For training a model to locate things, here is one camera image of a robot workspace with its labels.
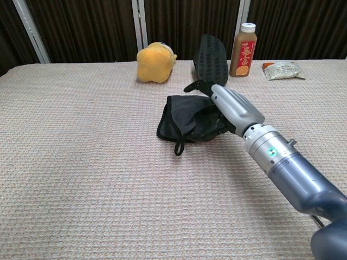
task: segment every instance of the stuffed toy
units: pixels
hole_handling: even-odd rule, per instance
[[[153,42],[136,56],[137,77],[143,81],[165,82],[175,64],[177,55],[164,43]]]

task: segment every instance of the white bottle cap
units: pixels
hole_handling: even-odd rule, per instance
[[[254,23],[242,23],[241,31],[244,33],[254,33],[255,32],[255,24]]]

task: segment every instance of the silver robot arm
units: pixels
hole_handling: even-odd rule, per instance
[[[265,126],[264,116],[244,96],[217,84],[211,90],[231,132],[244,139],[246,152],[292,206],[332,221],[311,239],[315,259],[347,259],[347,197],[295,149],[293,139]]]

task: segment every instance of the orange label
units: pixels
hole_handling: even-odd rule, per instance
[[[254,41],[241,43],[239,62],[236,69],[237,75],[246,75],[248,73],[253,51]]]

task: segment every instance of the dark curtain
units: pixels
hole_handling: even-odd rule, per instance
[[[15,5],[0,0],[0,76],[15,66],[38,62]]]
[[[52,62],[136,60],[130,0],[27,0]]]
[[[148,43],[164,42],[179,60],[192,60],[203,34],[232,54],[239,0],[145,0]]]
[[[344,59],[346,0],[252,0],[248,21],[256,24],[254,59]]]

